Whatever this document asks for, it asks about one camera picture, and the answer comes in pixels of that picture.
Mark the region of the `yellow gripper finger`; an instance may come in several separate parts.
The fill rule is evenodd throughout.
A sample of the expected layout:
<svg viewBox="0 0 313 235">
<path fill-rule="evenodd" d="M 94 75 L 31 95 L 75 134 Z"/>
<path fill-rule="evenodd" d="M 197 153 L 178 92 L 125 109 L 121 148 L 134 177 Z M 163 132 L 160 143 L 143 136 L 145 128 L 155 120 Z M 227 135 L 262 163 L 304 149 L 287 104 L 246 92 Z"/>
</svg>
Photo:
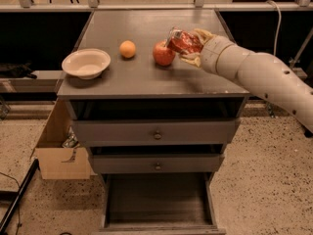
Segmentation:
<svg viewBox="0 0 313 235">
<path fill-rule="evenodd" d="M 179 58 L 181 61 L 192 65 L 194 67 L 199 68 L 201 66 L 201 58 L 200 58 L 200 53 L 190 53 L 190 54 L 180 54 Z"/>
<path fill-rule="evenodd" d="M 209 40 L 215 37 L 213 33 L 201 28 L 195 28 L 193 30 L 193 35 L 200 40 L 202 45 L 205 45 Z"/>
</svg>

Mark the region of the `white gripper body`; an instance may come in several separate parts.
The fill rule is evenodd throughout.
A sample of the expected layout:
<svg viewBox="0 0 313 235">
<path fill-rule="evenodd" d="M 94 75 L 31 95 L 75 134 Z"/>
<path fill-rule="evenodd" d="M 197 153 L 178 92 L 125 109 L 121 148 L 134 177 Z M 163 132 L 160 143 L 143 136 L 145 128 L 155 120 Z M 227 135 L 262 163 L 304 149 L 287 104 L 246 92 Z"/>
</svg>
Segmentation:
<svg viewBox="0 0 313 235">
<path fill-rule="evenodd" d="M 244 49 L 224 36 L 215 36 L 203 46 L 200 58 L 204 71 L 234 79 L 244 59 Z"/>
</svg>

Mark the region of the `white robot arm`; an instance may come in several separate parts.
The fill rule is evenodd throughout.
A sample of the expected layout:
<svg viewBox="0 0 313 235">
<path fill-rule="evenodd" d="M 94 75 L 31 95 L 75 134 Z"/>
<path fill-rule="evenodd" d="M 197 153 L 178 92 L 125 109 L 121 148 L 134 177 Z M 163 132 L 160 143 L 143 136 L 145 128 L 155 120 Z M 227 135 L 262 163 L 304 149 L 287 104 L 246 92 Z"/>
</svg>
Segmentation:
<svg viewBox="0 0 313 235">
<path fill-rule="evenodd" d="M 294 116 L 313 132 L 313 88 L 268 53 L 255 53 L 228 38 L 196 28 L 182 34 L 182 56 Z"/>
</svg>

